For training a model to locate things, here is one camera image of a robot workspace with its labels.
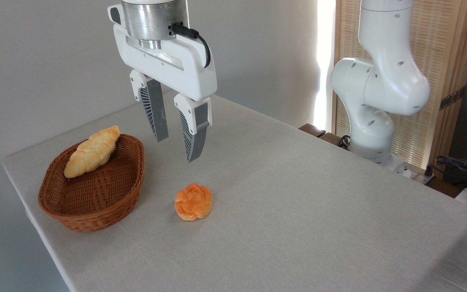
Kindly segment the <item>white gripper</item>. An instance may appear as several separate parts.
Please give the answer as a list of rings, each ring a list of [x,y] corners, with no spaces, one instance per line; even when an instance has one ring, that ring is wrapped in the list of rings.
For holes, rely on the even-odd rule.
[[[180,111],[187,161],[199,158],[206,130],[212,124],[209,96],[217,90],[213,59],[204,68],[206,51],[202,42],[178,35],[161,41],[160,49],[148,49],[118,24],[114,25],[114,35],[120,57],[133,68],[133,93],[144,107],[154,137],[160,142],[169,136],[162,83],[181,93],[175,96],[174,104]]]

